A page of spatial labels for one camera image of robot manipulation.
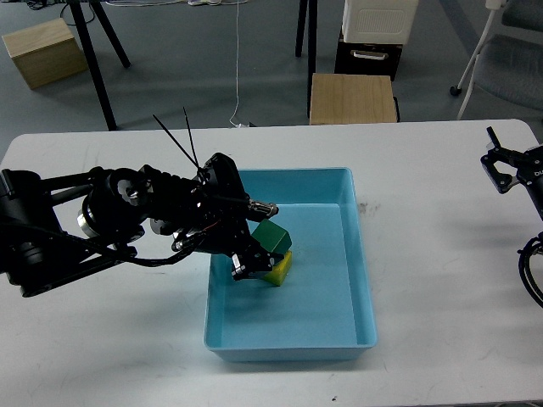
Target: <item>blue plastic tray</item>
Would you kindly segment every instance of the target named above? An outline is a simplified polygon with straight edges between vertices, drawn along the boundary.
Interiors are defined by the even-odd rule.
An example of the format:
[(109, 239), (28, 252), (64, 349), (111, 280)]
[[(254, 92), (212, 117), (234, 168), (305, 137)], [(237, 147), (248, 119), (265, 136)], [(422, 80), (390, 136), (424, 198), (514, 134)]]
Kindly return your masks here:
[(235, 282), (232, 260), (211, 256), (205, 346), (230, 361), (351, 360), (374, 346), (350, 170), (240, 175), (252, 198), (279, 205), (272, 221), (290, 233), (293, 264), (283, 285), (275, 287), (262, 280)]

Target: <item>wooden box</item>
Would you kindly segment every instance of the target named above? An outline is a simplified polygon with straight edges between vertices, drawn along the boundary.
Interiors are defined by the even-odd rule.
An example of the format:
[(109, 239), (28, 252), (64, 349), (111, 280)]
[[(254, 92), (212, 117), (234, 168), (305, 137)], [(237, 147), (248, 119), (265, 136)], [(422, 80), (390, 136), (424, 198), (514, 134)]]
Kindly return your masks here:
[(398, 116), (388, 76), (313, 75), (310, 125), (396, 121)]
[(85, 55), (63, 19), (2, 36), (30, 89), (87, 69)]

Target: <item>green cube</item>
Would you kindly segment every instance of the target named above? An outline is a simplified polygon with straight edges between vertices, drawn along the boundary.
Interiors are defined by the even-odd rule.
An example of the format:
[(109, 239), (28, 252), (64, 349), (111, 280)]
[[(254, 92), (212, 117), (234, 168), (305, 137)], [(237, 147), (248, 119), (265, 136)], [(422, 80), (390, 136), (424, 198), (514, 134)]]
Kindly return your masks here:
[(288, 232), (268, 219), (264, 219), (251, 236), (258, 240), (265, 250), (272, 253), (285, 255), (292, 246)]

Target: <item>gray carpet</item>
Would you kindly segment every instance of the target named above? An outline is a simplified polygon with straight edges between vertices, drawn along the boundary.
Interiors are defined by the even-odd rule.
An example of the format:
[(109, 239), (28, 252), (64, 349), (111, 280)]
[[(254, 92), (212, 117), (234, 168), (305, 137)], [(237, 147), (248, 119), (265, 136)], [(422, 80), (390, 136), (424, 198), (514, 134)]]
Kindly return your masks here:
[[(62, 7), (32, 11), (23, 3), (1, 3), (0, 35), (58, 18)], [(88, 25), (122, 130), (158, 128), (152, 114), (172, 129), (183, 128), (183, 106), (194, 128), (231, 126), (237, 102), (236, 6), (104, 8), (132, 62), (124, 69), (98, 21)], [(88, 6), (83, 9), (90, 18)], [(319, 1), (318, 72), (333, 72), (342, 13), (343, 2)], [(308, 123), (306, 51), (300, 59), (294, 56), (297, 14), (298, 0), (250, 0), (239, 6), (234, 122)], [(449, 88), (460, 79), (487, 17), (484, 2), (421, 0), (393, 83), (402, 121), (454, 120), (462, 97), (452, 97)], [(68, 9), (64, 19), (73, 22)], [(492, 32), (525, 36), (501, 26), (499, 17)], [(0, 157), (20, 134), (107, 130), (88, 72), (31, 91), (3, 45), (0, 106)], [(464, 120), (524, 120), (539, 140), (542, 117), (477, 90), (464, 114)]]

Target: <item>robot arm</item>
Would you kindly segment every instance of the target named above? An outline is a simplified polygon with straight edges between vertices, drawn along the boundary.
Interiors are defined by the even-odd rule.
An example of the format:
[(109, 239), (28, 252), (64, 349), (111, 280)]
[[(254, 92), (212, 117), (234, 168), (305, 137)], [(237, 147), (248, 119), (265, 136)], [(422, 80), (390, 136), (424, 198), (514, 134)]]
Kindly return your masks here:
[[(517, 184), (526, 187), (540, 218), (543, 220), (543, 146), (532, 148), (524, 153), (508, 150), (500, 145), (492, 127), (486, 129), (490, 137), (488, 153), (481, 157), (481, 163), (499, 193), (506, 193)], [(498, 161), (517, 169), (511, 176), (498, 171)], [(543, 308), (543, 292), (540, 290), (530, 269), (530, 259), (535, 254), (543, 254), (543, 232), (531, 239), (523, 249), (518, 250), (518, 270), (524, 287)]]
[[(63, 231), (53, 208), (83, 198), (77, 217), (87, 239)], [(193, 179), (144, 165), (140, 171), (94, 168), (42, 180), (30, 171), (0, 174), (0, 272), (23, 297), (90, 276), (114, 265), (171, 265), (194, 251), (234, 259), (234, 280), (269, 271), (283, 258), (250, 236), (247, 220), (278, 212), (244, 191), (232, 159), (217, 153)], [(168, 259), (139, 259), (130, 246), (149, 219), (153, 232), (172, 235)]]

